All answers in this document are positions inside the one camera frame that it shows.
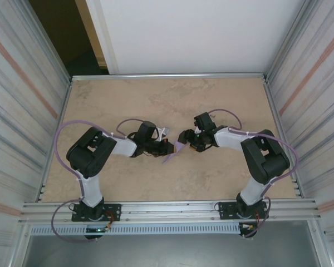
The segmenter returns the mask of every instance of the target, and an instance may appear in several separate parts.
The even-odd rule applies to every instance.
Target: beige stone surface
[[[182,130],[194,128],[193,117],[214,108],[236,113],[244,130],[265,128],[276,132],[261,79],[178,79],[76,81],[64,122],[92,121],[108,131],[130,117],[159,127],[169,127],[171,142]],[[227,113],[213,114],[217,125],[237,125]],[[127,122],[121,130],[136,131],[138,122]],[[88,129],[71,125],[62,130],[59,152],[67,150]],[[135,159],[113,155],[100,172],[100,187],[106,201],[177,201],[234,199],[250,174],[241,152],[211,148],[197,153],[188,147],[163,165],[163,157],[141,155]],[[291,179],[285,178],[267,193],[273,198],[295,197]],[[65,201],[80,196],[75,177],[54,157],[43,201]]]

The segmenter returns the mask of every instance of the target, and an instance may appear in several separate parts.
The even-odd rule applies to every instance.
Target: doorway
[[[107,68],[98,63],[97,48],[92,47],[94,28],[88,29],[90,34],[86,30],[91,18],[85,0],[29,2],[70,76],[109,74]]]

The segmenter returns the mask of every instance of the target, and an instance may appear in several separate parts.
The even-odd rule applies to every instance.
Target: wire
[[[81,190],[81,194],[82,196],[80,197],[80,199],[83,199],[84,196],[85,196],[85,193],[84,193],[84,188],[83,188],[83,183],[82,183],[82,180],[81,180],[81,177],[79,176],[78,173],[76,173],[73,169],[71,169],[70,167],[68,167],[64,162],[63,160],[61,159],[61,156],[60,154],[58,153],[58,148],[57,148],[57,143],[58,143],[58,137],[61,133],[61,131],[63,130],[63,128],[67,127],[68,125],[71,125],[71,124],[85,124],[85,125],[89,125],[89,126],[92,126],[94,128],[97,128],[98,130],[102,131],[103,133],[105,133],[106,135],[108,136],[112,136],[114,138],[118,138],[118,139],[125,139],[123,137],[120,137],[120,136],[116,136],[114,134],[111,134],[109,132],[107,132],[106,130],[104,130],[103,128],[101,128],[100,126],[92,123],[92,122],[89,122],[89,121],[81,121],[81,120],[74,120],[74,121],[67,121],[66,123],[63,123],[56,131],[56,134],[55,134],[55,138],[53,139],[53,145],[54,145],[54,149],[55,149],[55,155],[58,159],[58,162],[67,170],[69,171],[70,173],[72,173],[74,176],[77,177],[78,179],[78,182],[79,182],[79,185],[80,185],[80,190]]]
[[[133,135],[135,135],[136,133],[137,133],[137,132],[129,133],[128,136],[127,136],[127,138],[128,138],[128,139],[131,139],[131,137],[132,137]]]
[[[96,239],[87,239],[87,240],[76,240],[76,239],[71,239],[71,238],[65,238],[63,236],[61,236],[59,233],[57,233],[56,229],[55,229],[55,226],[54,226],[54,221],[55,221],[55,216],[58,212],[58,210],[60,208],[62,208],[64,205],[68,204],[69,202],[72,203],[72,202],[79,202],[81,199],[72,199],[72,200],[69,200],[69,201],[66,201],[66,202],[63,202],[61,205],[59,205],[56,210],[53,212],[53,215],[52,215],[52,218],[51,218],[51,228],[52,228],[52,231],[53,233],[56,235],[56,237],[58,237],[59,239],[65,241],[65,242],[69,242],[69,243],[90,243],[90,242],[93,242],[95,241]]]
[[[214,205],[214,210],[219,211],[219,210],[217,210],[217,209],[215,208],[219,203],[220,203],[220,201],[217,202],[217,203],[215,203],[215,205]]]
[[[122,122],[120,122],[120,123],[116,126],[116,131],[117,131],[119,134],[123,135],[123,136],[126,136],[126,134],[124,134],[122,131],[120,131],[120,130],[119,130],[119,127],[120,127],[123,123],[125,123],[125,122],[127,122],[127,121],[141,121],[141,122],[144,122],[143,120],[141,120],[141,119],[139,119],[139,118],[127,118],[126,120],[123,120]]]
[[[247,234],[247,235],[244,235],[244,238],[248,238],[249,236],[253,235],[254,233],[256,233],[258,230],[260,230],[260,228],[262,227],[262,225],[265,223],[265,221],[267,220],[268,218],[268,214],[269,214],[269,211],[271,209],[271,199],[268,197],[268,196],[265,196],[264,199],[267,199],[268,200],[268,209],[266,211],[266,214],[265,214],[265,218],[263,218],[262,222],[256,227],[255,230],[253,230],[251,233]]]
[[[110,221],[109,221],[109,223],[106,225],[106,227],[105,228],[110,228],[110,226],[111,226],[111,224],[112,224],[112,222],[114,221],[114,215],[113,215],[113,213],[110,211],[110,210],[106,210],[105,211],[105,214],[106,214],[106,216],[109,218],[109,215],[110,215],[110,217],[111,217],[111,219],[110,219]]]
[[[258,215],[258,211],[255,212],[255,217],[256,217],[256,224],[260,222],[260,216]]]
[[[234,112],[229,111],[229,110],[225,110],[225,109],[223,109],[223,108],[216,108],[215,110],[211,110],[211,111],[209,111],[208,114],[211,114],[211,113],[213,113],[213,112],[215,112],[215,111],[224,111],[224,112],[226,112],[226,113],[229,113],[229,114],[233,115],[233,116],[238,120],[238,122],[239,122],[239,127],[236,128],[236,127],[230,126],[230,128],[233,128],[233,129],[235,129],[235,130],[241,130],[241,129],[243,128],[243,124],[241,123],[241,120],[239,119],[239,117],[238,117]]]
[[[74,211],[72,208],[71,208],[71,205],[73,204],[73,206],[74,206],[74,203],[70,203],[69,205],[68,205],[68,208],[69,208],[69,210],[71,210],[71,211]]]
[[[210,145],[210,146],[206,147],[206,148],[204,149],[204,151],[210,149],[212,146],[213,146],[213,145]]]
[[[55,150],[55,155],[58,159],[58,162],[67,170],[69,171],[70,173],[72,173],[73,175],[75,175],[78,179],[78,182],[79,182],[79,186],[80,186],[80,190],[81,190],[81,197],[79,199],[74,199],[74,200],[69,200],[69,201],[66,201],[64,203],[62,203],[61,205],[59,205],[57,207],[57,209],[53,212],[53,215],[52,215],[52,219],[51,219],[51,228],[52,228],[52,231],[53,233],[61,240],[63,241],[66,241],[66,242],[69,242],[69,243],[89,243],[89,242],[92,242],[94,241],[94,239],[90,239],[90,240],[75,240],[75,239],[70,239],[70,238],[64,238],[63,236],[61,236],[55,229],[55,226],[53,224],[54,222],[54,219],[55,219],[55,216],[58,212],[58,210],[60,208],[62,208],[64,205],[68,204],[69,202],[79,202],[81,200],[84,199],[85,197],[85,192],[84,192],[84,187],[83,187],[83,182],[81,180],[81,177],[79,176],[78,173],[76,173],[73,169],[69,168],[64,162],[63,160],[61,159],[60,157],[60,154],[58,153],[58,148],[57,148],[57,143],[58,143],[58,137],[61,133],[61,131],[63,130],[63,128],[67,127],[68,125],[71,125],[71,124],[77,124],[77,123],[80,123],[80,124],[85,124],[85,125],[89,125],[89,126],[92,126],[94,128],[97,128],[98,130],[102,131],[103,133],[105,133],[106,135],[108,136],[111,136],[111,137],[114,137],[114,138],[117,138],[117,139],[125,139],[123,137],[120,137],[120,136],[116,136],[112,133],[108,133],[106,130],[104,130],[103,128],[101,128],[100,126],[92,123],[92,122],[89,122],[89,121],[81,121],[81,120],[74,120],[74,121],[68,121],[66,123],[63,123],[56,131],[55,133],[55,137],[53,139],[53,146],[54,146],[54,150]]]
[[[235,133],[235,134],[238,134],[238,135],[249,135],[249,136],[259,136],[259,137],[264,137],[264,138],[268,138],[268,139],[271,139],[271,140],[275,140],[283,145],[285,145],[286,147],[288,147],[292,153],[294,154],[294,157],[296,158],[296,163],[294,164],[294,167],[287,173],[279,176],[279,177],[275,177],[273,179],[271,179],[271,181],[269,182],[269,184],[266,186],[266,188],[262,191],[261,193],[261,196],[264,196],[264,194],[267,192],[267,190],[277,181],[279,181],[280,179],[282,178],[285,178],[286,176],[288,175],[291,175],[292,173],[294,173],[296,171],[296,169],[298,168],[298,165],[299,165],[299,157],[298,157],[298,153],[297,151],[291,146],[289,145],[288,143],[284,142],[283,140],[277,138],[277,137],[274,137],[274,136],[271,136],[271,135],[265,135],[263,133],[258,133],[258,132],[243,132],[243,131],[234,131],[232,129],[230,129],[230,132],[231,133]]]
[[[155,128],[155,130],[156,130],[156,132],[157,132],[157,137],[156,137],[156,139],[155,139],[155,140],[157,140],[157,139],[160,137],[160,133],[158,132],[158,129],[157,129],[157,127]]]

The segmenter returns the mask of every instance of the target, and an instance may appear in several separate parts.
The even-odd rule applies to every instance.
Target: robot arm
[[[158,138],[152,138],[157,131]],[[137,157],[147,152],[155,157],[172,154],[174,146],[168,139],[162,139],[166,128],[159,129],[152,122],[144,121],[137,132],[121,139],[107,136],[91,127],[69,149],[66,158],[80,176],[83,198],[81,205],[84,214],[91,220],[98,220],[102,215],[104,198],[100,192],[99,172],[110,155]]]
[[[230,127],[216,127],[208,113],[194,118],[196,130],[183,131],[178,141],[197,152],[211,147],[228,147],[242,151],[251,178],[247,186],[237,196],[237,209],[241,217],[249,217],[261,203],[264,190],[274,177],[289,168],[289,159],[277,141],[258,136],[239,135]],[[260,134],[273,136],[270,130]]]

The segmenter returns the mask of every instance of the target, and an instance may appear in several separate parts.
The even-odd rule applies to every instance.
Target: white wall panel
[[[303,0],[87,0],[112,74],[264,72]]]

